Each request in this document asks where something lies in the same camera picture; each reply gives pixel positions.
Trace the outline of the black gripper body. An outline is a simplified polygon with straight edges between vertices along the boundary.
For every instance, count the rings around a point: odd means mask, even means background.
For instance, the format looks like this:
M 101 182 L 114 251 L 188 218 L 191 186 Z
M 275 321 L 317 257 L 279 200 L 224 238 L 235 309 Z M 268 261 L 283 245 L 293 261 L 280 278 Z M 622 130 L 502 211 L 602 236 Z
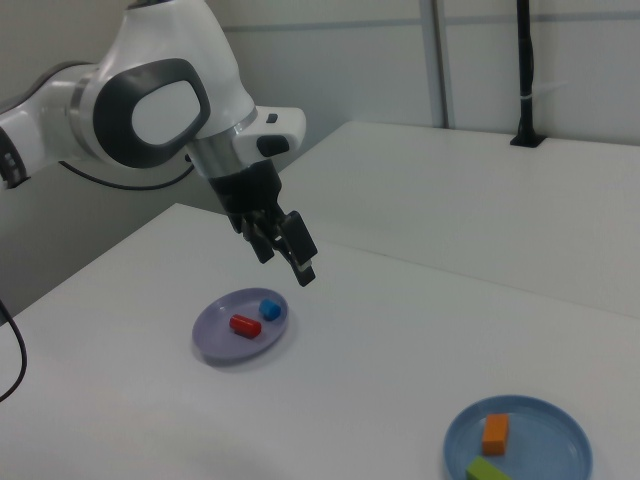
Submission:
M 244 224 L 271 233 L 283 216 L 278 204 L 282 183 L 271 159 L 212 178 L 209 183 L 237 233 L 243 231 Z

